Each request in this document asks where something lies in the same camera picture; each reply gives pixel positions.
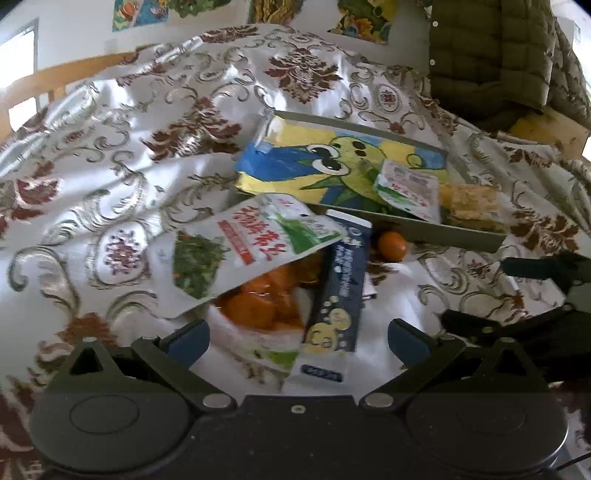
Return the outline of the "bag of orange snacks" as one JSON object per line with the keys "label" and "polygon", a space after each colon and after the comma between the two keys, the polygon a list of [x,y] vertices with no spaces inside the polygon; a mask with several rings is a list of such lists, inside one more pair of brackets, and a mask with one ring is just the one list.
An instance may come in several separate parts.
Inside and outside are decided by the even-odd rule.
{"label": "bag of orange snacks", "polygon": [[212,343],[236,359],[290,373],[311,316],[321,264],[317,252],[218,297],[205,312]]}

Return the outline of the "seaweed snack bag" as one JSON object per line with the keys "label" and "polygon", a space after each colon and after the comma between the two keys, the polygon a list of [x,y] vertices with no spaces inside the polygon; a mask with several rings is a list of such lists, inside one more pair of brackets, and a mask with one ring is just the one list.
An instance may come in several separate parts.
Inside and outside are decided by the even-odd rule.
{"label": "seaweed snack bag", "polygon": [[334,219],[277,193],[163,233],[145,251],[158,314],[176,318],[344,237]]}

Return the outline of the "dark blue milk carton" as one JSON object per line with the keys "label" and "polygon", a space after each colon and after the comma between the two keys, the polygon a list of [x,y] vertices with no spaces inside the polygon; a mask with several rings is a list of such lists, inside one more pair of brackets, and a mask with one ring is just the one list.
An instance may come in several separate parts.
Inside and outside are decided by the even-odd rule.
{"label": "dark blue milk carton", "polygon": [[320,292],[293,370],[283,384],[283,392],[290,395],[344,389],[356,353],[372,223],[334,209],[327,216],[345,235],[322,256]]}

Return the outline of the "orange mandarin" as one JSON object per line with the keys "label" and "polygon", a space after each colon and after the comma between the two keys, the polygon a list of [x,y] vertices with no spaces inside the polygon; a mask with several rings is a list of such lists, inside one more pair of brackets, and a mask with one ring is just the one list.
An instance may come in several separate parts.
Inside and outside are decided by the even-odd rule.
{"label": "orange mandarin", "polygon": [[389,231],[380,237],[378,250],[389,262],[401,262],[407,256],[408,243],[400,233]]}

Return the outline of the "white green stick snack pack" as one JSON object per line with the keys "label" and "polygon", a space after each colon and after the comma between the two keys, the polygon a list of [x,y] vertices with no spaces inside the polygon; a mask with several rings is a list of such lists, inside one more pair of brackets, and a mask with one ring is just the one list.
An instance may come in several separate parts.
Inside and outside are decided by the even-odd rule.
{"label": "white green stick snack pack", "polygon": [[386,159],[374,182],[378,196],[391,207],[432,224],[441,223],[439,179]]}

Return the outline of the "rice cracker pack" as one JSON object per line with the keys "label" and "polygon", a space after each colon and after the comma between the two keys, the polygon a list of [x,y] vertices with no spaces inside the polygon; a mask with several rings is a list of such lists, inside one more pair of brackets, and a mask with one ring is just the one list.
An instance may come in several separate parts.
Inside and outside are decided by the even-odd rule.
{"label": "rice cracker pack", "polygon": [[439,198],[443,220],[447,224],[499,234],[507,231],[501,220],[497,190],[494,187],[441,184]]}

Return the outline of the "grey tray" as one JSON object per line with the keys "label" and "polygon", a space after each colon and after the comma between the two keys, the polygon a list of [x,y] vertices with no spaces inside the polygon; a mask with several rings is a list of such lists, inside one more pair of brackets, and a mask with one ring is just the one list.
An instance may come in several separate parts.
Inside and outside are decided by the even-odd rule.
{"label": "grey tray", "polygon": [[495,252],[501,247],[506,238],[505,234],[472,230],[447,224],[443,220],[442,207],[441,223],[432,224],[408,215],[407,213],[404,215],[379,214],[335,206],[308,205],[314,206],[315,208],[335,208],[345,211],[346,213],[361,216],[373,222],[392,226],[400,231],[408,240],[413,242],[432,243],[465,248],[468,250]]}

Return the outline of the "floral patterned bedspread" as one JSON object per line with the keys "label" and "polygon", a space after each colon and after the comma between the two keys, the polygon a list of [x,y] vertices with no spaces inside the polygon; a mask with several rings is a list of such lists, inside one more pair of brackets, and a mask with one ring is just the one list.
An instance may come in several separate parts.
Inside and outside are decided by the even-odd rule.
{"label": "floral patterned bedspread", "polygon": [[230,204],[235,157],[263,114],[345,120],[450,150],[455,182],[497,189],[508,235],[496,254],[416,246],[370,262],[353,393],[402,371],[386,330],[429,332],[454,309],[502,324],[559,306],[549,281],[504,257],[590,252],[590,170],[549,146],[494,138],[425,94],[424,79],[287,27],[237,26],[143,50],[46,107],[1,146],[1,475],[35,479],[35,396],[78,340],[122,346],[166,334],[147,243]]}

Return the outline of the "frog painting paper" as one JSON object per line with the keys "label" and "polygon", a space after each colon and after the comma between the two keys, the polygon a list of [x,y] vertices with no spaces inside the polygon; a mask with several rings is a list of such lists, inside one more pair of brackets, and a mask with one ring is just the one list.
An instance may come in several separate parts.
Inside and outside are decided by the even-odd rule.
{"label": "frog painting paper", "polygon": [[266,116],[236,163],[245,193],[284,193],[314,205],[404,215],[374,188],[386,160],[419,180],[450,181],[448,153],[399,133],[322,117],[279,112]]}

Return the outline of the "olive puffer jacket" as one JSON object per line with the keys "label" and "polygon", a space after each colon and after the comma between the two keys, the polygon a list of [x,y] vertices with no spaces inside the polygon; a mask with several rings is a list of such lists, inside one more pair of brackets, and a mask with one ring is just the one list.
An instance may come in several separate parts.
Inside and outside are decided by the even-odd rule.
{"label": "olive puffer jacket", "polygon": [[582,67],[547,1],[431,4],[431,95],[486,131],[508,130],[550,107],[583,127]]}

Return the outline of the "dark swirl painting poster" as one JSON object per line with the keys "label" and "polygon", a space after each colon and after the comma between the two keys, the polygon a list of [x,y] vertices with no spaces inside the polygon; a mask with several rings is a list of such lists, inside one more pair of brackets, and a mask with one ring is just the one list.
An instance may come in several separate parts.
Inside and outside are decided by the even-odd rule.
{"label": "dark swirl painting poster", "polygon": [[249,1],[247,22],[308,29],[386,45],[398,2],[391,0]]}

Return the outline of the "window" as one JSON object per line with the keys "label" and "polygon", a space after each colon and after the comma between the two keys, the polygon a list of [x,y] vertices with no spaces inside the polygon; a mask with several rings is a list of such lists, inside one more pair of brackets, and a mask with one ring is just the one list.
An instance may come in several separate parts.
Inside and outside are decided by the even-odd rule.
{"label": "window", "polygon": [[[38,20],[32,20],[1,44],[1,93],[17,80],[37,71]],[[8,109],[8,125],[18,130],[38,110],[39,101],[30,97]]]}

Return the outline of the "anime girl poster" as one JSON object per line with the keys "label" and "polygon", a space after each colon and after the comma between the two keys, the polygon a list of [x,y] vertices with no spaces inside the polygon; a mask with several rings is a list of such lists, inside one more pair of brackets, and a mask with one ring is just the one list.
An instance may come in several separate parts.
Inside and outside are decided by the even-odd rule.
{"label": "anime girl poster", "polygon": [[113,32],[154,25],[167,19],[166,0],[115,0],[113,3]]}

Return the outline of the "blond boy poster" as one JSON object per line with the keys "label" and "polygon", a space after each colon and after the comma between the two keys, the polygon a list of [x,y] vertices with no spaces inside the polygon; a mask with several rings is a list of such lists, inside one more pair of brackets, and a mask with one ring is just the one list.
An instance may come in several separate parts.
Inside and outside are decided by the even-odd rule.
{"label": "blond boy poster", "polygon": [[230,0],[168,0],[167,6],[180,18],[196,17],[202,12],[213,11],[228,5]]}

